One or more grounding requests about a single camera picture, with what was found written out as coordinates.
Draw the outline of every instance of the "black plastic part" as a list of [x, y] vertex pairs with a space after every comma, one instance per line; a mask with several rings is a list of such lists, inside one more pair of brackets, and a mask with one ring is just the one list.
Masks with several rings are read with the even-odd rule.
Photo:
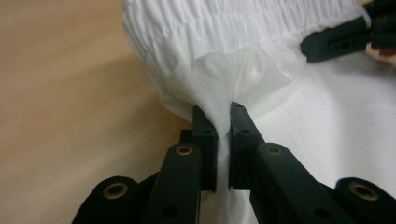
[[303, 40], [300, 47], [308, 62], [317, 63], [364, 50], [370, 40], [366, 20], [359, 17], [335, 28], [313, 33]]
[[191, 140], [201, 149], [201, 190], [215, 192], [219, 137], [213, 124], [198, 106], [193, 108]]
[[154, 184], [157, 180], [158, 173], [150, 176], [144, 181], [140, 182], [137, 185], [137, 192], [134, 195], [134, 204], [132, 209], [125, 208], [128, 211], [133, 211], [134, 214], [134, 222], [132, 224], [141, 223], [143, 214], [146, 211], [146, 207], [149, 201], [149, 196], [151, 195], [151, 191], [154, 188]]
[[396, 47], [396, 33], [373, 35], [373, 49], [391, 49]]
[[[126, 189], [119, 198], [111, 197], [121, 195], [122, 190]], [[139, 223], [140, 206], [134, 199], [137, 191], [137, 183], [128, 177], [114, 176], [99, 183], [92, 191], [90, 196], [81, 205], [73, 221], [73, 224], [87, 223], [114, 223], [130, 224]]]
[[231, 103], [231, 164], [229, 186], [250, 189], [250, 159], [256, 147], [264, 140], [244, 106]]
[[371, 18], [388, 14], [391, 11], [396, 10], [395, 0], [374, 0], [373, 2], [364, 5], [367, 13]]
[[250, 200], [260, 224], [354, 223], [287, 148], [259, 145], [253, 167]]
[[169, 148], [148, 200], [142, 224], [198, 223], [201, 150], [193, 144]]
[[396, 9], [393, 13], [375, 18], [371, 28], [374, 34], [396, 32]]
[[396, 223], [396, 201], [378, 186], [358, 178], [337, 182], [335, 199], [356, 223]]

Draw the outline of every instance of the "wooden surface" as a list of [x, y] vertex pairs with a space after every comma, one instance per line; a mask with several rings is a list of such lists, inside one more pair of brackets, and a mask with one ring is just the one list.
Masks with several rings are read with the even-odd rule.
[[0, 223], [70, 223], [105, 178], [157, 171], [190, 124], [160, 104], [121, 0], [0, 3]]

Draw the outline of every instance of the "metal rivet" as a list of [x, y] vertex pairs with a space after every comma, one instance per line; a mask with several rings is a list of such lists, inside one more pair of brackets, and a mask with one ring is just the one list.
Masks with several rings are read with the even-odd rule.
[[122, 197], [126, 191], [128, 191], [128, 186], [122, 182], [113, 183], [103, 190], [103, 196], [109, 200], [118, 199]]
[[188, 156], [193, 152], [192, 147], [182, 146], [176, 149], [176, 153], [179, 156]]
[[283, 154], [282, 149], [280, 149], [279, 147], [269, 146], [269, 147], [266, 147], [265, 150], [267, 150], [268, 153], [270, 153], [271, 155], [274, 155], [274, 156], [280, 156]]
[[378, 194], [373, 189], [357, 182], [350, 183], [349, 190], [356, 196], [367, 201], [376, 201], [379, 198]]

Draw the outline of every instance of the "white fabric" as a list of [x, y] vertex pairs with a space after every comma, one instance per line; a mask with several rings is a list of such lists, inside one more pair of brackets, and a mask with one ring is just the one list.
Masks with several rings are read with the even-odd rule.
[[320, 182], [376, 183], [396, 196], [396, 72], [362, 52], [307, 64], [299, 43], [363, 14], [354, 0], [124, 0], [125, 31], [163, 104], [219, 133], [218, 186], [201, 223], [255, 223], [248, 192], [228, 191], [229, 110], [243, 104], [267, 142]]

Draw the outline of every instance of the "white cloth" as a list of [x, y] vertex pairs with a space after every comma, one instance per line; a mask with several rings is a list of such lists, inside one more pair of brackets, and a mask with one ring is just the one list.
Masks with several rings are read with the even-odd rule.
[[355, 19], [354, 0], [124, 0], [125, 31], [164, 106], [200, 106], [219, 133], [218, 186], [202, 223], [255, 223], [248, 192], [228, 191], [231, 101], [267, 142], [289, 148], [320, 182], [376, 183], [396, 196], [396, 72], [362, 52], [307, 64], [314, 31]]

